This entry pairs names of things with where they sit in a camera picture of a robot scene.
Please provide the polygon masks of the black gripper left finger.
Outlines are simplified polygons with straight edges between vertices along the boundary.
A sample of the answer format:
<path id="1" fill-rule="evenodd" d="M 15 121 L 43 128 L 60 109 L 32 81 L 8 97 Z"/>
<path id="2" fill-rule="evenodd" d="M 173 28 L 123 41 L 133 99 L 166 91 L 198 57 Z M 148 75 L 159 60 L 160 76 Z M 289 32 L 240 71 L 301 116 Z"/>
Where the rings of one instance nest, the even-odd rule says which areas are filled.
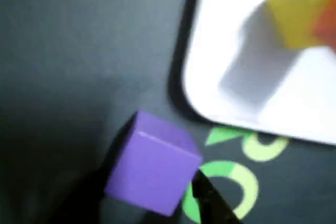
<path id="1" fill-rule="evenodd" d="M 104 188 L 116 163 L 114 155 L 71 190 L 56 210 L 56 223 L 141 223 L 147 211 L 109 197 Z"/>

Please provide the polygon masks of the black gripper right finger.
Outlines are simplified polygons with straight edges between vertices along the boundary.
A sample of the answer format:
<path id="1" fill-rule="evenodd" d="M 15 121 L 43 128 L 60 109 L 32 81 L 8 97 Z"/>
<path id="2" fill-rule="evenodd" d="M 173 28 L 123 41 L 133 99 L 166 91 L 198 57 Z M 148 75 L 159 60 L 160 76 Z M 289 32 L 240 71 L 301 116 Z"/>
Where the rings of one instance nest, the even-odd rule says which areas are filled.
<path id="1" fill-rule="evenodd" d="M 192 193 L 203 224 L 242 224 L 210 180 L 198 170 L 192 180 Z"/>

